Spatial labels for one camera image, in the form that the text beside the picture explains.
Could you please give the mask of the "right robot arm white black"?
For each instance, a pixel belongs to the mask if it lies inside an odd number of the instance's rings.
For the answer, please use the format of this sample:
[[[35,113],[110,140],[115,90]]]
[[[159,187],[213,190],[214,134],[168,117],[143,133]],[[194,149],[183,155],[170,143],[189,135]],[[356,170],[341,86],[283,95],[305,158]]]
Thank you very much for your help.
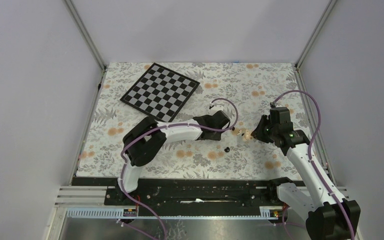
[[[301,176],[307,194],[287,177],[272,179],[269,189],[273,200],[286,204],[301,217],[312,240],[355,239],[359,204],[348,200],[331,181],[313,154],[307,135],[294,129],[288,108],[271,108],[268,115],[261,116],[251,136],[278,147]]]

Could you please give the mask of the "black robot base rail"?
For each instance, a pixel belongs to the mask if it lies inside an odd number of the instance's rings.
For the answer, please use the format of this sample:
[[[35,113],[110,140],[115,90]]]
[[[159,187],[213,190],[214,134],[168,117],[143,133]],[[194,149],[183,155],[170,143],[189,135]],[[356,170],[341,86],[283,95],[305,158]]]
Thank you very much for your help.
[[[131,206],[152,213],[163,206],[264,207],[280,212],[285,204],[275,197],[270,180],[213,180],[141,178],[129,199],[118,186],[105,193],[106,206]]]

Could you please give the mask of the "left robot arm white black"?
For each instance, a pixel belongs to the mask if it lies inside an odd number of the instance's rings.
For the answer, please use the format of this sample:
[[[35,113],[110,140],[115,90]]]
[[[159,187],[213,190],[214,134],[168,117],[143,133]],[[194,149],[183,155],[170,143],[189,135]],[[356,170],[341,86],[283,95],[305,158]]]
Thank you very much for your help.
[[[120,155],[124,166],[118,178],[119,188],[125,193],[135,191],[143,167],[156,157],[163,145],[181,141],[220,141],[230,122],[222,110],[181,122],[160,122],[145,117],[122,139]]]

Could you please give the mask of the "beige earbud charging case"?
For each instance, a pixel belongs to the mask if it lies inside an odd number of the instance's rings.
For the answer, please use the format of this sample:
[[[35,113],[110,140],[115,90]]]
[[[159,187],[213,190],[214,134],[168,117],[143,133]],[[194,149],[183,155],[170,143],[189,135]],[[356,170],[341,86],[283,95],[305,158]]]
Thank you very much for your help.
[[[243,140],[244,142],[253,139],[253,137],[252,137],[252,132],[251,132],[249,129],[245,129],[245,130],[243,131],[243,133],[241,134],[241,136],[242,136],[242,140]]]

